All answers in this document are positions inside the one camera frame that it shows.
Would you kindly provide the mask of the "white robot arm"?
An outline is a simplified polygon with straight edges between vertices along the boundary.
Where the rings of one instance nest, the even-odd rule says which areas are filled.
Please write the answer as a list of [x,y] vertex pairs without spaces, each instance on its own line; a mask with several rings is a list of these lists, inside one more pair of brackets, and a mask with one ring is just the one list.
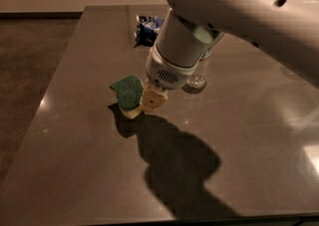
[[169,9],[146,62],[142,110],[153,112],[169,90],[181,88],[225,33],[319,82],[319,0],[166,1]]

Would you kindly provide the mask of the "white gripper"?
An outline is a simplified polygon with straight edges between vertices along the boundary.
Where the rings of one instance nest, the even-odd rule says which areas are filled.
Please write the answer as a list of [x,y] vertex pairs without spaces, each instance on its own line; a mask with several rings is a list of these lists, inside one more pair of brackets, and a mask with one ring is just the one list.
[[156,46],[152,46],[146,61],[146,82],[140,102],[140,109],[153,113],[167,101],[167,90],[178,90],[194,73],[195,66],[179,67],[165,60]]

